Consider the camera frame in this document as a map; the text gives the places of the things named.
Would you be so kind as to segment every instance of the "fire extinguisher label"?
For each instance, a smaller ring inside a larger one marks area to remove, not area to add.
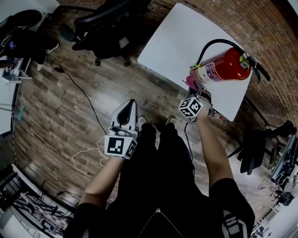
[[[219,82],[222,81],[223,79],[217,74],[215,67],[214,67],[214,63],[210,63],[207,65],[204,65],[200,68],[198,68],[197,70],[197,75],[198,77],[204,82],[204,83],[208,83],[208,82]]]

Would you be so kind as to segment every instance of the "wooden floor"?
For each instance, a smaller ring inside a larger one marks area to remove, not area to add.
[[[186,91],[161,79],[136,62],[143,45],[131,56],[133,63],[129,67],[124,67],[122,59],[119,58],[103,60],[102,65],[96,67],[92,52],[73,51],[73,43],[60,37],[58,27],[62,22],[72,25],[74,17],[80,14],[71,10],[57,13],[49,25],[43,28],[43,32],[57,38],[61,43],[61,46],[49,55],[47,64],[62,66],[71,75],[90,97],[105,128],[109,126],[113,111],[121,103],[135,99],[139,115],[145,114],[153,122],[175,115],[178,118],[178,132],[185,138],[183,128],[186,120],[177,107],[180,100],[185,98]],[[15,122],[17,164],[37,185],[41,185],[45,180],[44,187],[49,193],[68,191],[81,195],[92,178],[76,170],[71,158],[78,151],[95,147],[104,132],[99,127],[88,100],[67,75],[47,66],[38,72],[35,64],[31,65],[29,74],[33,78],[22,82],[17,99],[17,106],[23,104],[25,107],[21,122]],[[227,152],[235,149],[237,142],[234,138],[240,137],[245,128],[264,128],[264,123],[246,103],[242,104],[234,122],[211,122]],[[188,135],[194,153],[196,184],[204,194],[208,194],[208,173],[198,131],[193,125],[188,127]],[[101,169],[100,159],[97,151],[74,158],[76,166],[88,175],[95,175]],[[262,169],[256,169],[250,176],[240,174],[240,162],[236,158],[231,158],[230,162],[241,192],[253,207],[257,219],[261,218],[269,210],[268,201],[271,195],[269,189],[257,189],[266,179],[266,173]],[[269,179],[264,183],[270,188]],[[117,185],[109,202],[113,201],[116,195]],[[75,199],[59,198],[68,204],[76,204]]]

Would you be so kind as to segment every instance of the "wire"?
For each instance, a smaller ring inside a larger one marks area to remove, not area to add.
[[[103,166],[103,165],[102,165],[102,160],[103,160],[103,159],[109,159],[109,157],[106,156],[105,154],[103,154],[103,153],[101,152],[101,150],[100,150],[100,149],[104,148],[104,145],[98,146],[98,143],[99,143],[103,138],[104,138],[104,137],[102,137],[101,139],[99,139],[99,140],[97,141],[97,143],[96,143],[96,146],[97,146],[97,147],[93,147],[93,148],[90,148],[90,149],[85,150],[85,151],[79,151],[79,152],[77,152],[74,156],[76,156],[76,155],[78,155],[79,153],[82,153],[82,152],[87,152],[87,151],[91,151],[91,150],[95,150],[95,149],[97,149],[97,150],[99,151],[100,155],[102,156],[102,159],[101,159],[99,162],[100,162],[101,166]],[[84,171],[78,169],[78,167],[75,165],[74,156],[71,157],[71,159],[73,160],[73,163],[74,163],[75,168],[76,168],[78,171],[82,172],[83,174],[85,174],[85,175],[87,175],[87,176],[89,176],[89,177],[94,177],[94,175],[86,174]]]
[[[57,71],[57,72],[59,72],[59,73],[64,73],[64,74],[66,74],[66,75],[70,78],[70,80],[74,83],[74,85],[76,85],[76,86],[83,92],[83,94],[85,95],[85,97],[86,97],[86,98],[88,99],[88,101],[89,101],[89,104],[90,104],[90,106],[91,106],[91,108],[92,108],[92,110],[93,110],[93,112],[94,112],[94,114],[95,114],[95,117],[96,117],[97,122],[98,122],[99,125],[101,126],[101,128],[102,128],[102,130],[104,131],[105,135],[107,135],[106,130],[103,128],[102,124],[100,123],[100,121],[99,121],[99,119],[98,119],[98,117],[97,117],[97,114],[96,114],[96,112],[95,112],[95,109],[94,109],[94,107],[93,107],[91,101],[90,101],[90,98],[87,96],[87,94],[84,92],[84,90],[82,90],[82,88],[81,88],[80,86],[78,86],[78,85],[75,83],[75,81],[71,78],[71,76],[70,76],[68,73],[66,73],[66,72],[64,71],[63,68],[53,67],[53,66],[50,66],[50,65],[47,65],[47,64],[43,64],[43,65],[48,66],[48,67],[50,67],[50,68],[53,68],[55,71]],[[97,141],[97,143],[96,143],[96,146],[97,146],[97,147],[93,147],[93,148],[90,148],[90,149],[85,150],[85,151],[79,151],[79,152],[77,152],[74,156],[78,155],[78,154],[81,153],[81,152],[88,152],[88,151],[91,151],[91,150],[94,150],[94,149],[98,149],[100,155],[102,156],[102,159],[101,159],[99,162],[100,162],[101,166],[103,166],[103,165],[102,165],[102,160],[103,160],[103,159],[109,159],[109,157],[107,157],[105,154],[103,154],[103,153],[101,152],[101,150],[100,150],[100,149],[104,148],[104,145],[98,146],[98,143],[99,143],[103,138],[104,138],[104,137],[102,137],[100,140]],[[76,164],[75,164],[74,156],[73,156],[71,159],[73,160],[73,163],[74,163],[75,168],[76,168],[78,171],[84,173],[85,175],[87,175],[87,176],[89,176],[89,177],[94,177],[94,175],[88,175],[88,174],[85,173],[84,171],[78,169],[78,167],[77,167]]]
[[[82,93],[85,95],[85,97],[88,99],[89,104],[90,104],[90,106],[91,106],[91,108],[92,108],[92,110],[93,110],[93,112],[94,112],[94,114],[95,114],[95,117],[96,117],[97,122],[98,122],[99,125],[101,126],[102,130],[104,131],[104,133],[107,134],[106,130],[103,128],[102,124],[100,123],[100,121],[99,121],[99,119],[98,119],[98,116],[97,116],[97,114],[96,114],[96,112],[95,112],[95,109],[94,109],[94,107],[93,107],[93,105],[92,105],[92,103],[91,103],[89,97],[88,97],[87,94],[84,92],[84,90],[82,90],[82,88],[81,88],[80,86],[78,86],[78,85],[75,83],[75,81],[71,78],[71,76],[70,76],[68,73],[66,73],[66,72],[64,71],[63,68],[53,67],[53,66],[50,66],[50,65],[47,65],[47,64],[43,64],[43,65],[48,66],[48,67],[50,67],[50,68],[53,68],[55,71],[57,71],[57,72],[59,72],[59,73],[64,73],[64,74],[66,74],[66,75],[70,78],[70,80],[74,83],[74,85],[76,85],[76,86],[82,91]]]
[[[262,188],[263,188],[263,182],[265,181],[265,179],[268,177],[268,175],[266,175],[266,177],[263,179],[263,181],[257,186],[257,188],[259,189],[259,190],[262,190]]]
[[[190,159],[191,159],[191,162],[192,162],[192,173],[193,173],[193,176],[194,176],[194,179],[195,179],[195,166],[193,165],[193,155],[192,155],[192,151],[191,151],[191,148],[190,148],[190,141],[188,139],[188,136],[187,136],[187,133],[186,133],[186,128],[187,128],[187,125],[189,123],[192,123],[192,122],[195,122],[196,121],[196,118],[194,118],[193,120],[189,121],[189,122],[186,122],[185,124],[185,128],[184,128],[184,134],[185,134],[185,137],[186,137],[186,140],[187,140],[187,145],[188,145],[188,148],[190,150]]]
[[[49,205],[47,205],[44,209],[43,209],[43,212],[42,212],[42,214],[41,214],[41,216],[43,215],[43,213],[46,211],[46,209],[48,208],[48,207],[50,207],[50,205],[52,204],[52,202],[53,202],[54,200],[52,199],[52,201],[50,202],[50,204]]]
[[[88,99],[88,101],[89,101],[89,103],[90,103],[90,106],[92,107],[92,110],[93,110],[93,112],[94,112],[94,114],[95,114],[95,116],[96,116],[96,120],[98,121],[98,123],[99,123],[99,125],[101,126],[102,130],[104,131],[104,133],[107,134],[107,132],[106,132],[105,129],[102,127],[102,124],[100,123],[100,121],[99,121],[99,119],[98,119],[98,117],[97,117],[97,114],[96,114],[96,112],[95,112],[95,110],[94,110],[94,107],[92,106],[92,103],[91,103],[89,97],[86,95],[86,93],[84,92],[84,90],[82,90],[81,87],[78,86],[78,85],[73,81],[73,79],[70,77],[70,75],[69,75],[68,73],[66,73],[66,72],[64,72],[64,73],[70,78],[70,80],[74,83],[74,85],[76,85],[76,86],[83,92],[83,94],[86,96],[86,98]]]
[[[79,204],[79,203],[75,204],[75,205],[72,207],[72,209],[75,209],[76,206],[77,206],[78,204]],[[67,213],[69,213],[69,212],[70,212],[70,210],[68,210],[66,213],[64,213],[64,214],[62,215],[62,217],[64,217],[64,218],[67,219],[67,217],[65,217],[65,215],[66,215]]]
[[[196,121],[196,118],[193,119],[193,120],[191,120],[191,121],[189,121],[189,122],[186,122],[186,124],[185,124],[185,128],[184,128],[184,134],[185,134],[185,137],[186,137],[186,140],[187,140],[188,148],[189,148],[189,150],[190,150],[190,158],[191,158],[191,161],[193,161],[193,155],[192,155],[192,151],[191,151],[191,148],[190,148],[190,141],[189,141],[188,136],[187,136],[187,133],[186,133],[186,128],[187,128],[187,125],[188,125],[189,123],[192,123],[192,122],[195,122],[195,121]]]

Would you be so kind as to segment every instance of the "sleeve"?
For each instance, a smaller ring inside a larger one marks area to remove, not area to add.
[[[90,235],[90,230],[98,229],[104,213],[103,209],[91,203],[79,205],[74,218],[64,232],[63,238],[82,238],[87,229],[89,229]]]
[[[228,210],[236,218],[242,220],[246,224],[248,237],[255,222],[255,214],[245,197],[239,191],[236,182],[231,178],[223,178],[217,181],[209,191],[209,198],[216,207],[223,211]]]

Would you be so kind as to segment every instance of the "brick wall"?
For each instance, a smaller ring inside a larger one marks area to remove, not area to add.
[[[61,5],[97,8],[103,0],[58,0]],[[177,0],[152,0],[146,17],[157,27]],[[252,78],[246,95],[271,125],[298,125],[298,41],[270,0],[179,1],[225,30],[268,71],[271,82]]]

